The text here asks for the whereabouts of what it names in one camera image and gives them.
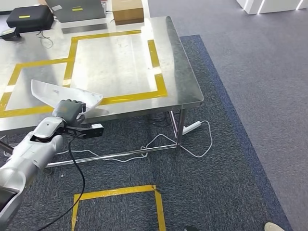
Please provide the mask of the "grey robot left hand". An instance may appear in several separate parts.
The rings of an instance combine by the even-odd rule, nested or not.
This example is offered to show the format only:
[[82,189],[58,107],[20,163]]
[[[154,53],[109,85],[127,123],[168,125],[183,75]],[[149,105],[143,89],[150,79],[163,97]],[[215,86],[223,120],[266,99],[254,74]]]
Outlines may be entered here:
[[61,100],[52,112],[53,116],[62,118],[66,125],[76,127],[81,125],[85,116],[86,104],[76,100]]

